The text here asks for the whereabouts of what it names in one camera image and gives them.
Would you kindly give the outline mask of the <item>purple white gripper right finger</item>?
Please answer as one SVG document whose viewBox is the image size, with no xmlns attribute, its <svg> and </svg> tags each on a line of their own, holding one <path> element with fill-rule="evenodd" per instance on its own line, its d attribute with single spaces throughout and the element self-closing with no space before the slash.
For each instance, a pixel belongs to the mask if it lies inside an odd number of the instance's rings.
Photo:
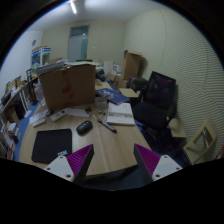
<svg viewBox="0 0 224 224">
<path fill-rule="evenodd" d="M 153 181 L 157 181 L 182 169 L 169 155 L 160 156 L 139 144 L 134 145 L 134 156 L 137 164 Z"/>
</svg>

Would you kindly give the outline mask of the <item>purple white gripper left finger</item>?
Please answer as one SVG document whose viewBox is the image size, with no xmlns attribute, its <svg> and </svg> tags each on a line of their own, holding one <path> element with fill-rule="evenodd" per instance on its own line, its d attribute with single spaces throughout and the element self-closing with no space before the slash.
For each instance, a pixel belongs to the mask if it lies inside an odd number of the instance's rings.
<svg viewBox="0 0 224 224">
<path fill-rule="evenodd" d="M 82 186 L 94 155 L 94 146 L 87 145 L 68 156 L 58 156 L 45 171 Z"/>
</svg>

